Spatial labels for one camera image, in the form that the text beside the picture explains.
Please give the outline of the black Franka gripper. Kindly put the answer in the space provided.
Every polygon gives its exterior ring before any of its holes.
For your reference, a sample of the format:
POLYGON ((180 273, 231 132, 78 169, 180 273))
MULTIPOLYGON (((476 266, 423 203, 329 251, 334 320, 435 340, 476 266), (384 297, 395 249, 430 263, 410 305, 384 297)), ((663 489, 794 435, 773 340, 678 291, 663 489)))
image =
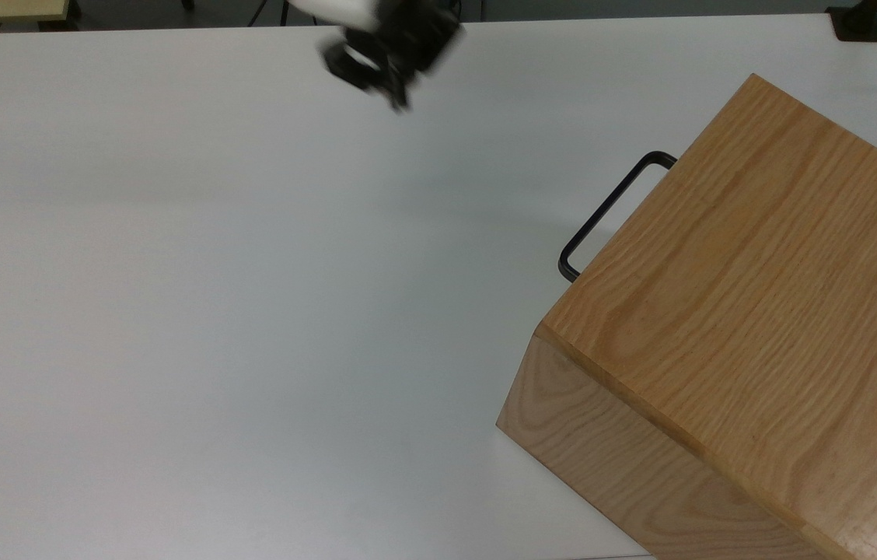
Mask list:
POLYGON ((376 28, 344 27, 339 41, 319 46, 326 70, 361 91, 386 93, 393 111, 411 110, 410 89, 431 73, 463 25, 435 1, 384 1, 376 28))

